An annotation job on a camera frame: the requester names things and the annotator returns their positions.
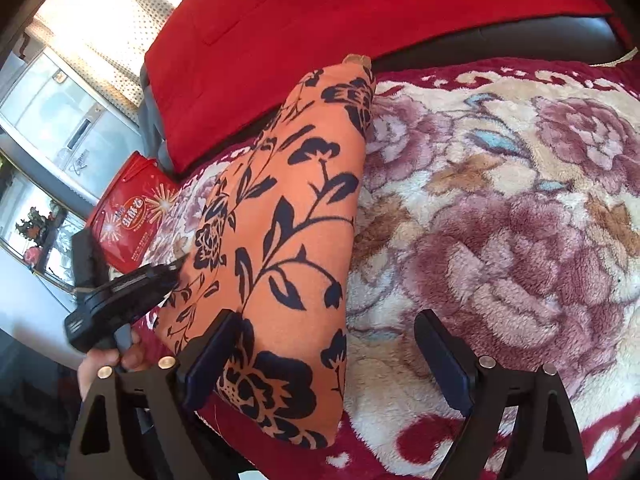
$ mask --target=cable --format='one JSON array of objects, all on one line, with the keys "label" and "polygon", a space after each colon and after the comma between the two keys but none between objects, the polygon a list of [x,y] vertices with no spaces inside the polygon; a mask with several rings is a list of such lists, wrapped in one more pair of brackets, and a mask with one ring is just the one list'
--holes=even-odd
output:
[{"label": "cable", "polygon": [[33,276],[35,276],[35,277],[36,277],[36,279],[40,282],[40,284],[41,284],[44,288],[46,288],[46,289],[47,289],[47,292],[51,295],[51,297],[52,297],[54,300],[56,300],[56,301],[60,304],[60,306],[61,306],[62,308],[64,308],[64,309],[67,311],[67,313],[71,314],[71,311],[70,311],[70,310],[66,307],[66,305],[65,305],[64,303],[62,303],[62,301],[60,301],[60,299],[59,299],[59,298],[58,298],[58,297],[57,297],[57,296],[52,292],[52,290],[47,286],[47,284],[42,280],[42,278],[41,278],[39,275],[37,275],[35,272],[33,272],[33,270],[31,271],[31,274],[32,274]]}]

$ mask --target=white wall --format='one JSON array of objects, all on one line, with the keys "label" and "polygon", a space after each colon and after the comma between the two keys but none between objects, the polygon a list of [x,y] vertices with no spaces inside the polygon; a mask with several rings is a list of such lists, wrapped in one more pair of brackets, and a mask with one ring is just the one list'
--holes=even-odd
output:
[{"label": "white wall", "polygon": [[75,308],[71,295],[46,280],[41,281],[0,249],[0,328],[46,357],[78,368],[82,354],[68,344],[63,326],[68,311],[47,289],[66,308]]}]

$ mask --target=firework graphic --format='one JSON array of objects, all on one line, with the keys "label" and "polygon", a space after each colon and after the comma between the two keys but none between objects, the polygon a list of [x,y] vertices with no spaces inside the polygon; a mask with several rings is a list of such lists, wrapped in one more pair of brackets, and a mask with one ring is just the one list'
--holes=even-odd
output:
[{"label": "firework graphic", "polygon": [[164,213],[171,209],[175,199],[178,197],[178,191],[172,191],[164,187],[164,184],[158,184],[151,190],[151,197],[146,196],[145,202],[150,209],[149,223],[159,222]]},{"label": "firework graphic", "polygon": [[100,243],[103,241],[117,242],[120,240],[120,219],[117,213],[106,213],[102,231],[100,232]]}]

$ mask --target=human hand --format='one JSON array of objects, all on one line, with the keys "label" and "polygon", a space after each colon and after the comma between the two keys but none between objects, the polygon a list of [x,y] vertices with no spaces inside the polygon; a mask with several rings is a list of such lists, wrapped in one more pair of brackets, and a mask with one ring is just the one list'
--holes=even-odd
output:
[{"label": "human hand", "polygon": [[89,393],[91,384],[97,377],[98,370],[103,366],[111,366],[120,362],[125,370],[137,372],[149,368],[149,363],[145,361],[145,348],[140,341],[140,336],[135,330],[131,330],[131,341],[133,345],[129,348],[122,358],[117,349],[98,350],[92,348],[86,354],[84,361],[78,368],[78,385],[80,387],[80,396],[84,401],[86,394]]}]

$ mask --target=floral blanket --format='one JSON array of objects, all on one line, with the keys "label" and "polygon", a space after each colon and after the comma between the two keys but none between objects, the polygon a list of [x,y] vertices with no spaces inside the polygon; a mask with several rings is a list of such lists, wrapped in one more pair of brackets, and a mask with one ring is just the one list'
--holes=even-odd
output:
[{"label": "floral blanket", "polygon": [[[334,446],[270,439],[212,396],[200,415],[271,480],[431,478],[462,419],[413,339],[416,313],[505,367],[553,362],[591,480],[640,424],[640,88],[616,68],[493,59],[379,77],[348,281]],[[227,153],[188,181],[147,253],[189,250]],[[139,325],[152,346],[156,311]],[[150,352],[158,352],[156,344]],[[506,453],[507,410],[483,480]]]}]

